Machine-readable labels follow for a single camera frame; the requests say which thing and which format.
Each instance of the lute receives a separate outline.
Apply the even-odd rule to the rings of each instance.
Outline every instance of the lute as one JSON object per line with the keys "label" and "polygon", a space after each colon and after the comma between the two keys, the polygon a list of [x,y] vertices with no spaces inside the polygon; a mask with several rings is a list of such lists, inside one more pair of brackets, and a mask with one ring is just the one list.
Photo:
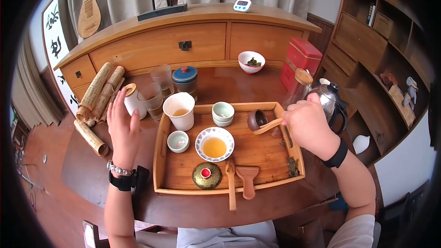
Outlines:
{"label": "lute", "polygon": [[82,38],[93,35],[101,24],[101,13],[96,0],[83,0],[78,18],[78,34]]}

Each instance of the digital timer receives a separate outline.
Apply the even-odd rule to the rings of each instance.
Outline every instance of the digital timer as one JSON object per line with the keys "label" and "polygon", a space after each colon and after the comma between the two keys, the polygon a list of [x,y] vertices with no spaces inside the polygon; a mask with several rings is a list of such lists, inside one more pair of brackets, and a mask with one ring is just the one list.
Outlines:
{"label": "digital timer", "polygon": [[237,0],[233,9],[238,12],[246,13],[251,8],[251,0]]}

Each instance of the black smart band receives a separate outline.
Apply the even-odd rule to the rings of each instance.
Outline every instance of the black smart band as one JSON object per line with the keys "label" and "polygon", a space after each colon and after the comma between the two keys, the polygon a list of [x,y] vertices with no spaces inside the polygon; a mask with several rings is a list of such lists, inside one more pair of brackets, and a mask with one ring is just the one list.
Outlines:
{"label": "black smart band", "polygon": [[322,162],[328,168],[332,168],[332,167],[339,168],[341,163],[343,163],[347,153],[348,153],[348,144],[345,142],[345,140],[340,138],[340,146],[338,147],[337,152],[334,154],[333,157],[331,157],[331,159],[329,159],[328,161],[322,160]]}
{"label": "black smart band", "polygon": [[128,192],[131,188],[136,186],[136,179],[138,179],[138,173],[134,172],[130,176],[120,175],[118,178],[114,177],[112,172],[109,171],[109,182],[123,192]]}

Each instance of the tray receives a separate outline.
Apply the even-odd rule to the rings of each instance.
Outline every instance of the tray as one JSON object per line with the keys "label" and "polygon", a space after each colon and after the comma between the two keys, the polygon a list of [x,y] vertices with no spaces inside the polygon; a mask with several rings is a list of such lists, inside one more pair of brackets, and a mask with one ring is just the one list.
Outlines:
{"label": "tray", "polygon": [[[234,138],[233,155],[236,165],[258,166],[259,174],[254,179],[254,189],[265,189],[305,178],[300,147],[289,137],[289,126],[278,126],[279,130],[254,135],[246,123],[250,111],[261,109],[268,122],[281,118],[284,111],[278,102],[232,103],[234,119],[225,127]],[[216,126],[212,120],[213,105],[197,105],[194,108],[195,125],[186,133],[190,138],[190,147],[183,153],[171,152],[167,147],[169,133],[176,130],[170,118],[163,114],[159,124],[154,158],[153,186],[158,194],[168,195],[214,195],[228,193],[228,178],[225,173],[225,161],[216,164],[222,171],[222,181],[213,190],[201,190],[192,181],[191,174],[199,163],[205,162],[196,152],[195,140],[204,129]],[[299,175],[289,176],[288,159],[297,161]],[[235,191],[243,191],[242,180],[235,175]]]}

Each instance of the person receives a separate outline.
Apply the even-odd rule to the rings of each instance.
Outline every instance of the person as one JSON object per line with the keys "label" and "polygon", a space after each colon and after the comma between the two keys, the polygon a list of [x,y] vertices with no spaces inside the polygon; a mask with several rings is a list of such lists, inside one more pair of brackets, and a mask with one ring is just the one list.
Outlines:
{"label": "person", "polygon": [[[108,128],[113,143],[113,164],[131,170],[139,148],[139,111],[128,122],[124,116],[125,89],[119,91],[108,108]],[[283,113],[283,124],[289,124],[291,138],[323,161],[328,161],[340,147],[340,138],[328,126],[317,94],[313,93]],[[349,150],[340,166],[331,167],[341,194],[349,206],[345,223],[331,239],[328,247],[372,247],[375,185],[367,168]],[[109,244],[118,247],[278,247],[272,221],[258,224],[214,229],[178,228],[178,235],[137,232],[130,192],[109,184],[104,211]]]}

